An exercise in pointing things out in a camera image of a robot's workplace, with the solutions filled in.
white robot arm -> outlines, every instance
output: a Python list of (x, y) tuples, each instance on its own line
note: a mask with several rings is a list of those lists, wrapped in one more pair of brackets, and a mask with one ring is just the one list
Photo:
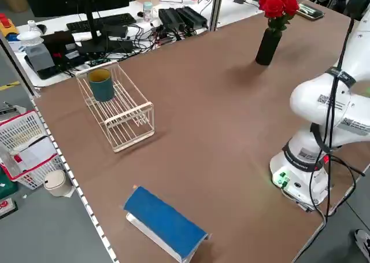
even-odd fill
[[(369, 59), (370, 10), (364, 14), (359, 26), (350, 35), (340, 69), (336, 89), (333, 148), (370, 140), (370, 99), (350, 91), (354, 83), (370, 80)], [(312, 199), (309, 182), (320, 150), (323, 150), (320, 160), (327, 153), (322, 140), (320, 145), (318, 139), (325, 136), (332, 84), (334, 77), (339, 73), (335, 68), (337, 64), (338, 62), (327, 73), (300, 84), (293, 91), (290, 98), (292, 110), (316, 125), (302, 127), (270, 161), (273, 183), (278, 187), (284, 187), (292, 197), (307, 204), (311, 209), (313, 208), (311, 200), (319, 204), (327, 196), (328, 175), (320, 161), (316, 165), (312, 179)]]

dish rack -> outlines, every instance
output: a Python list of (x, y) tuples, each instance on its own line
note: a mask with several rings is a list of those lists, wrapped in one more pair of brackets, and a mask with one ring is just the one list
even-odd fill
[[(96, 101), (88, 83), (94, 69), (109, 70), (114, 97)], [(124, 150), (154, 134), (154, 107), (116, 62), (108, 62), (76, 73), (83, 99), (114, 152)]]
[(43, 184), (45, 176), (56, 169), (64, 169), (57, 152), (37, 166), (23, 170), (11, 153), (20, 146), (46, 136), (47, 133), (35, 111), (29, 111), (0, 123), (0, 163), (11, 181), (17, 181), (34, 190)]

mug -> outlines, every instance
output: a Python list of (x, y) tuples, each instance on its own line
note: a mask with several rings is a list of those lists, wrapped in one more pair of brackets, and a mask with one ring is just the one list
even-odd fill
[(95, 69), (88, 73), (88, 83), (95, 99), (100, 102), (109, 101), (114, 97), (113, 81), (107, 69)]

white desk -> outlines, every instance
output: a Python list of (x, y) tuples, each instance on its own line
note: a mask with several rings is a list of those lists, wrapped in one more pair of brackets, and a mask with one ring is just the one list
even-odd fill
[[(172, 3), (171, 1), (180, 2), (181, 0), (163, 0), (163, 2), (160, 2), (158, 6), (155, 6), (154, 11), (154, 20), (152, 21), (154, 26), (159, 26), (161, 24), (160, 19), (158, 18), (158, 9), (166, 9), (166, 8), (180, 8), (183, 6), (189, 6), (192, 7), (197, 12), (200, 12), (207, 4), (208, 1), (203, 0), (198, 4), (197, 1), (192, 0), (183, 0), (183, 3)], [(202, 15), (206, 17), (208, 20), (210, 19), (210, 14), (212, 12), (212, 0), (211, 3), (207, 6), (206, 9), (202, 12)], [(133, 1), (129, 3), (128, 7), (123, 7), (119, 9), (114, 10), (105, 10), (99, 12), (102, 17), (105, 16), (111, 16), (115, 14), (123, 14), (123, 13), (130, 13), (136, 20), (137, 25), (142, 27), (145, 31), (148, 31), (151, 27), (149, 23), (146, 23), (143, 21), (142, 18), (137, 16), (138, 12), (142, 11), (142, 4)], [(241, 19), (253, 16), (257, 13), (261, 13), (261, 11), (258, 9), (258, 7), (250, 4), (237, 4), (233, 2), (233, 0), (223, 0), (221, 4), (221, 10), (219, 15), (219, 27), (239, 21)], [(98, 13), (93, 13), (94, 18), (98, 18)], [(85, 14), (80, 14), (80, 17), (82, 20), (87, 20)], [(56, 31), (66, 31), (67, 23), (71, 22), (77, 22), (80, 21), (80, 17), (77, 14), (73, 14), (70, 16), (63, 16), (63, 17), (57, 17), (51, 20), (41, 21), (38, 24), (44, 24), (47, 27), (46, 34), (52, 34)], [(28, 27), (27, 25), (22, 25), (18, 27), (19, 32), (27, 31)], [(135, 28), (129, 28), (128, 29), (128, 36), (133, 36), (137, 33), (137, 29)], [(80, 33), (80, 34), (73, 34), (75, 37), (75, 40), (77, 42), (81, 40), (86, 40), (91, 38), (90, 33)], [(31, 83), (34, 85), (34, 87), (47, 87), (49, 85), (61, 82), (63, 80), (66, 80), (70, 78), (67, 74), (59, 74), (55, 75), (49, 79), (42, 80), (39, 78), (39, 76), (29, 67), (29, 65), (26, 63), (24, 57), (25, 53), (16, 53), (16, 56), (18, 60), (20, 61), (20, 64), (24, 68), (26, 74), (28, 75)], [(79, 66), (78, 69), (86, 69), (88, 68), (88, 65), (82, 65)]]

brown table surface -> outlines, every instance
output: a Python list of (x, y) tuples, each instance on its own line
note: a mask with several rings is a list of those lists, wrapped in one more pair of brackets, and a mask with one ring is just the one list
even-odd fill
[[(292, 90), (338, 58), (349, 18), (321, 8), (296, 16), (269, 67), (254, 62), (267, 19), (254, 16), (121, 63), (152, 101), (156, 133), (115, 154), (85, 106), (77, 81), (42, 90), (36, 103), (121, 262), (175, 262), (126, 219), (142, 185), (212, 235), (192, 262), (290, 262), (321, 223), (285, 198), (269, 160), (305, 120)], [(343, 147), (358, 168), (364, 143)], [(335, 166), (333, 200), (352, 183)]]

